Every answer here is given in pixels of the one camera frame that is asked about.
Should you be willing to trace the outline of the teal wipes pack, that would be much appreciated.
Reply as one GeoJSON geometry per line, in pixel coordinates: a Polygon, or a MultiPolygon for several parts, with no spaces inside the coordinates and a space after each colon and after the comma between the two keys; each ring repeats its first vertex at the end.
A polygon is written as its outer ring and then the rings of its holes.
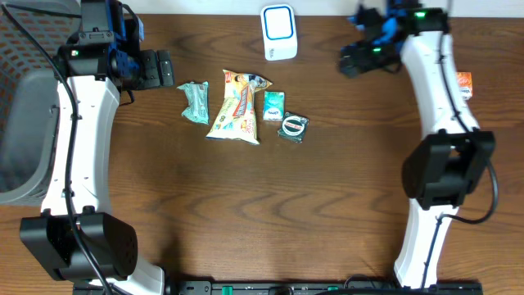
{"type": "Polygon", "coordinates": [[[183,90],[188,106],[182,112],[182,116],[197,124],[209,124],[208,89],[209,83],[185,83],[177,87],[183,90]]]}

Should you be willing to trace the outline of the orange tissue pack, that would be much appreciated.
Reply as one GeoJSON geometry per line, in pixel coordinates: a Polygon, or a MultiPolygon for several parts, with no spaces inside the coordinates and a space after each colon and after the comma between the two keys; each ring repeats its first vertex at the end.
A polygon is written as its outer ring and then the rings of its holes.
{"type": "Polygon", "coordinates": [[[464,100],[469,100],[473,96],[473,85],[472,85],[472,73],[471,72],[458,72],[457,81],[459,90],[464,100]]]}

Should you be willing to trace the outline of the yellow wet wipes pack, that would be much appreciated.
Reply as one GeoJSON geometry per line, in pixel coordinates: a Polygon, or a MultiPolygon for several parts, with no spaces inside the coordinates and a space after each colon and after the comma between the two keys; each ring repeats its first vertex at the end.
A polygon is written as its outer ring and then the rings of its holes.
{"type": "Polygon", "coordinates": [[[259,145],[255,115],[255,94],[273,83],[264,77],[223,70],[224,103],[207,138],[240,140],[259,145]]]}

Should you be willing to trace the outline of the teal tissue pack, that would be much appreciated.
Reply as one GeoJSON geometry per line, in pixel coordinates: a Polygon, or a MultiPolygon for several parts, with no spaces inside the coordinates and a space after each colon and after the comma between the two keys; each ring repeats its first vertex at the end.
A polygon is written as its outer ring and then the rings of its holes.
{"type": "Polygon", "coordinates": [[[264,93],[264,110],[263,120],[266,121],[282,121],[285,106],[284,92],[270,92],[264,93]]]}

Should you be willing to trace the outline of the dark green round-label packet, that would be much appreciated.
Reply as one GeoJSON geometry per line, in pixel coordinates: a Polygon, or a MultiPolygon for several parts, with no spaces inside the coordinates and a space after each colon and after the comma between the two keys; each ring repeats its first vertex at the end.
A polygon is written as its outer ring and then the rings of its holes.
{"type": "Polygon", "coordinates": [[[278,130],[278,136],[294,143],[302,143],[309,126],[309,119],[291,112],[286,112],[278,130]]]}

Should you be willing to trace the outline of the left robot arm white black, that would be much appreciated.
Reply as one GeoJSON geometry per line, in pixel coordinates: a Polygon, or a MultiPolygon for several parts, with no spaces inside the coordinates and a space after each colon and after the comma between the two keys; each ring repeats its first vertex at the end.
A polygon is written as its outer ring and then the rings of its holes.
{"type": "Polygon", "coordinates": [[[170,87],[167,51],[142,50],[143,25],[119,1],[83,1],[77,39],[49,59],[59,119],[52,177],[20,240],[56,281],[77,292],[172,294],[166,272],[141,257],[135,229],[109,197],[111,129],[122,93],[170,87]]]}

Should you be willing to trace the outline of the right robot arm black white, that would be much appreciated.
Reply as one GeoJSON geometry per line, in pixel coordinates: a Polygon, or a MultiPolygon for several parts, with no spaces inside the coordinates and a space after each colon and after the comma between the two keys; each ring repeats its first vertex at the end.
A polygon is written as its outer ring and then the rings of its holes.
{"type": "Polygon", "coordinates": [[[451,223],[479,225],[495,213],[495,135],[481,129],[463,99],[448,10],[389,1],[381,13],[360,3],[349,21],[363,39],[341,49],[342,74],[355,78],[405,68],[411,79],[422,139],[402,165],[409,217],[394,273],[400,288],[427,293],[438,286],[437,265],[451,223]]]}

